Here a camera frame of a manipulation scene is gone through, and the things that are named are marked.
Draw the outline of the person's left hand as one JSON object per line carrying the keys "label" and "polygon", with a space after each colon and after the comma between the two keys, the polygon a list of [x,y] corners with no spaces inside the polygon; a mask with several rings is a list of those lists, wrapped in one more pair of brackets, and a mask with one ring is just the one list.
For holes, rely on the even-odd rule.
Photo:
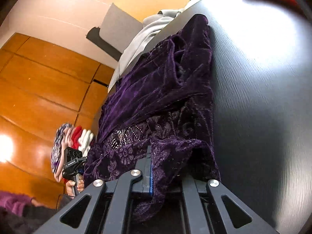
{"label": "person's left hand", "polygon": [[67,180],[63,178],[62,171],[63,171],[63,165],[59,164],[58,168],[56,169],[54,173],[54,178],[57,182],[63,181],[65,183],[67,195],[69,195],[70,197],[75,197],[75,193],[73,191],[74,186],[77,186],[77,190],[79,193],[85,189],[85,184],[84,184],[82,175],[79,175],[78,181],[75,182],[75,181]]}

